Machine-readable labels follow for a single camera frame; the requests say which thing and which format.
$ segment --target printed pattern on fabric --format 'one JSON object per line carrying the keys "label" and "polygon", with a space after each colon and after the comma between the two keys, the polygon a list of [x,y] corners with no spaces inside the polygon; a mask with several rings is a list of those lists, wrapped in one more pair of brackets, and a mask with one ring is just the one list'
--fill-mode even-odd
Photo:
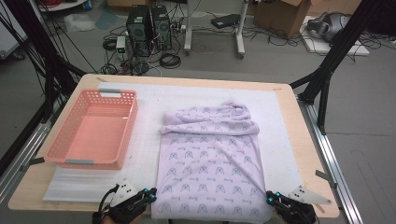
{"label": "printed pattern on fabric", "polygon": [[271,218],[258,125],[244,105],[165,114],[153,218],[244,221]]}

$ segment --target concrete floor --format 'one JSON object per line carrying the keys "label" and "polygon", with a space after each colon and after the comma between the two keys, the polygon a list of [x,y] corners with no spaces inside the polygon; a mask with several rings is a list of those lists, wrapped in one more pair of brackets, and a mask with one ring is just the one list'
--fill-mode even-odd
{"label": "concrete floor", "polygon": [[[77,12],[83,11],[73,9],[63,13]],[[84,13],[98,21],[104,11],[95,9]],[[194,22],[210,27],[208,19],[210,16],[194,19]],[[126,18],[121,16],[106,29],[73,33],[70,37],[98,69],[104,63],[103,36],[125,21]],[[252,26],[251,18],[247,18],[247,26]],[[61,38],[71,63],[91,72],[70,42],[63,35]],[[182,61],[179,68],[166,70],[159,67],[161,74],[151,69],[147,76],[291,83],[313,72],[323,60],[321,56],[308,53],[303,43],[297,47],[275,46],[267,42],[267,35],[244,40],[247,54],[240,60],[236,56],[233,36],[195,34],[191,55],[187,57],[183,51],[179,53]],[[356,62],[345,58],[335,71],[326,131],[363,222],[393,223],[396,219],[396,179],[392,172],[396,169],[396,51],[387,47],[369,50],[369,57],[357,57]],[[298,88],[295,93],[303,90],[304,87]],[[0,156],[43,101],[29,60],[0,61]],[[0,223],[90,222],[89,213],[11,211],[7,208],[8,197],[0,205]],[[322,219],[320,223],[347,222],[340,216],[333,220]]]}

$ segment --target patterned fabric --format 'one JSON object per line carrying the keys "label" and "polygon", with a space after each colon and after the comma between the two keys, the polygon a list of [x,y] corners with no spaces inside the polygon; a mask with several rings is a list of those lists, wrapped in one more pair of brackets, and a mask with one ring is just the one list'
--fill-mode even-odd
{"label": "patterned fabric", "polygon": [[244,105],[166,113],[153,218],[244,221],[271,218],[258,125]]}

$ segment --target purple cloth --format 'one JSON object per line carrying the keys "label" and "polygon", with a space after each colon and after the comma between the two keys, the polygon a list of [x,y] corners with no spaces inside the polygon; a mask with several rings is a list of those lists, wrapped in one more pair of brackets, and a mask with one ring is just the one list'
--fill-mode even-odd
{"label": "purple cloth", "polygon": [[153,218],[251,223],[271,218],[260,130],[244,105],[170,111],[164,124]]}

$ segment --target basket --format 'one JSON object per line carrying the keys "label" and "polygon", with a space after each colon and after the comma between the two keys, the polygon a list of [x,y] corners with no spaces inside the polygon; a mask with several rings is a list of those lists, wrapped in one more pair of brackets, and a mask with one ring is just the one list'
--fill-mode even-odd
{"label": "basket", "polygon": [[45,155],[64,168],[122,168],[137,114],[136,92],[82,90]]}

